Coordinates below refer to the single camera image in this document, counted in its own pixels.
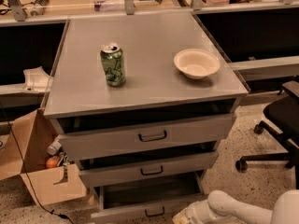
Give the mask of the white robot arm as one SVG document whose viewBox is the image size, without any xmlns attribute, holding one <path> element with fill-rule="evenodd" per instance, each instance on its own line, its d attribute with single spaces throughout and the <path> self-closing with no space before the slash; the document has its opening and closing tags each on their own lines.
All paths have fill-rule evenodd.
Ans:
<svg viewBox="0 0 299 224">
<path fill-rule="evenodd" d="M 204 201 L 196 201 L 177 213 L 174 224 L 220 223 L 236 217 L 247 224 L 299 224 L 299 190 L 281 194 L 272 210 L 242 203 L 221 190 L 213 190 Z"/>
</svg>

